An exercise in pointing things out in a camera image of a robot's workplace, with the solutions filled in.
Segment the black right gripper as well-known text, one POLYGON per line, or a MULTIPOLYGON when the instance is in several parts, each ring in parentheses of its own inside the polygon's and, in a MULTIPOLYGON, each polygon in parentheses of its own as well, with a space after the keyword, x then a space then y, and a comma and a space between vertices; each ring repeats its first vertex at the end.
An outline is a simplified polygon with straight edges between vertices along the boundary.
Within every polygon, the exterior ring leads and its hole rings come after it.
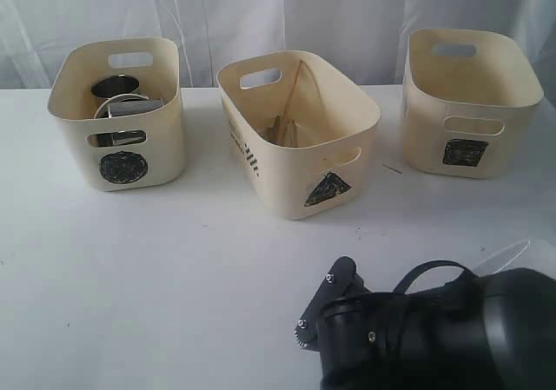
POLYGON ((326 304, 317 322, 321 389, 411 389, 401 343, 406 294, 366 293, 326 304))

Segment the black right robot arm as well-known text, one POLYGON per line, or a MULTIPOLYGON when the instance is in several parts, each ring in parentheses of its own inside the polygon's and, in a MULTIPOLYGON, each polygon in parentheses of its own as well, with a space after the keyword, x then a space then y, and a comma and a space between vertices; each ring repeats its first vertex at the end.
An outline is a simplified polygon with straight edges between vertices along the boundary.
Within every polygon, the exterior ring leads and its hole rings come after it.
POLYGON ((530 268, 438 288, 410 286, 442 261, 412 269, 393 291, 328 303, 317 322, 323 389, 552 389, 555 282, 530 268))

